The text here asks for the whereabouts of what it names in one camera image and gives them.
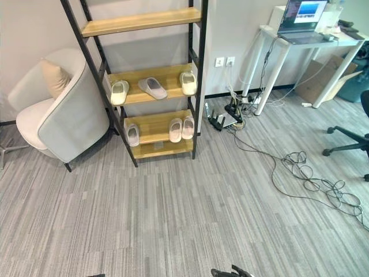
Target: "office chair wheel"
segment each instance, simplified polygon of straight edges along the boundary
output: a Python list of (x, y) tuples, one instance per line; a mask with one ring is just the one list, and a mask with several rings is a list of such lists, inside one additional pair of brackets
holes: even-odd
[(333, 134), (334, 132), (334, 128), (333, 127), (329, 127), (328, 130), (327, 130), (327, 133), (328, 134)]
[(331, 150), (330, 149), (324, 149), (323, 152), (322, 152), (322, 154), (323, 154), (323, 156), (328, 157), (331, 154)]

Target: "slipper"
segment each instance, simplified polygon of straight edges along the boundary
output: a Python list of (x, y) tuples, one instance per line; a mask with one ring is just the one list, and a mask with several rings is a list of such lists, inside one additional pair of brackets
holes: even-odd
[(126, 101), (129, 84), (127, 81), (118, 81), (111, 87), (110, 103), (115, 106), (120, 106)]
[(184, 95), (194, 95), (197, 90), (197, 81), (192, 72), (183, 72), (179, 76), (182, 92)]
[(138, 81), (139, 88), (157, 100), (168, 96), (167, 91), (160, 85), (157, 79), (149, 77)]
[(189, 115), (183, 121), (182, 138), (190, 140), (194, 136), (195, 121), (194, 118)]
[(175, 118), (169, 124), (169, 140), (178, 143), (182, 139), (182, 120)]
[(128, 144), (131, 147), (138, 146), (140, 144), (140, 132), (136, 124), (131, 124), (126, 129)]

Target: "floor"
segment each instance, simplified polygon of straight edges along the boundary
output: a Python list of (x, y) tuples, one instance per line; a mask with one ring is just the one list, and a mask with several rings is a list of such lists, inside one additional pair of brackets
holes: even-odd
[[(274, 92), (279, 97), (283, 92)], [(222, 109), (228, 101), (208, 100)], [(247, 118), (237, 136), (283, 157), (304, 150), (314, 176), (346, 181), (369, 225), (369, 162), (361, 150), (324, 148), (351, 140), (326, 128), (367, 133), (360, 103), (339, 98), (319, 109), (291, 95)], [(5, 126), (2, 144), (22, 145)], [(236, 264), (258, 276), (368, 276), (369, 232), (354, 217), (321, 203), (281, 194), (273, 161), (237, 148), (232, 134), (203, 121), (196, 160), (190, 154), (139, 162), (118, 136), (63, 164), (33, 148), (6, 155), (0, 179), (1, 276), (210, 276)], [(329, 203), (278, 162), (277, 188)]]

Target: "pillow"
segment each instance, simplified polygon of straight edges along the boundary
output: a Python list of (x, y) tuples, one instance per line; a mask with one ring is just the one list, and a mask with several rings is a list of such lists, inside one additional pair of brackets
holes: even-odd
[(60, 66), (46, 60), (41, 60), (42, 74), (51, 96), (56, 99), (70, 82), (70, 77)]

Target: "white wall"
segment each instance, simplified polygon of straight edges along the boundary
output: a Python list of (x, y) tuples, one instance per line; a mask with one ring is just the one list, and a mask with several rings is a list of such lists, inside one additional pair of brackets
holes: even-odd
[(368, 0), (346, 0), (343, 4), (344, 10), (341, 13), (343, 20), (352, 21), (353, 27), (360, 32), (369, 34), (369, 1)]
[(2, 1), (0, 121), (16, 112), (6, 96), (38, 60), (62, 47), (78, 47), (60, 1)]
[[(2, 45), (1, 45), (1, 84), (0, 121), (13, 120), (15, 112), (9, 107), (6, 95), (17, 81), (34, 65), (40, 57), (62, 48), (78, 47), (59, 0), (3, 1), (2, 4)], [(94, 19), (121, 15), (155, 12), (177, 9), (187, 6), (187, 0), (88, 0)], [(216, 69), (213, 63), (216, 57), (235, 56), (231, 83), (235, 90), (241, 90), (242, 77), (247, 63), (244, 58), (260, 24), (269, 21), (272, 9), (276, 5), (285, 5), (287, 0), (209, 0), (208, 31), (204, 67), (203, 91), (208, 94), (225, 92), (224, 68)], [(366, 22), (360, 5), (368, 0), (347, 0), (347, 13), (356, 15), (355, 26)], [(71, 0), (80, 25), (84, 20), (78, 0)], [(187, 26), (155, 28), (115, 35), (101, 36), (110, 67), (113, 72), (142, 69), (154, 66), (174, 65), (187, 61)], [(291, 52), (276, 85), (291, 84), (295, 72), (302, 60), (304, 51)], [(275, 55), (271, 55), (267, 75), (273, 69)], [(259, 86), (261, 64), (255, 74), (251, 88)], [(181, 108), (183, 103), (172, 103)], [(154, 108), (160, 111), (163, 107)], [(147, 106), (133, 109), (133, 113), (147, 111)]]

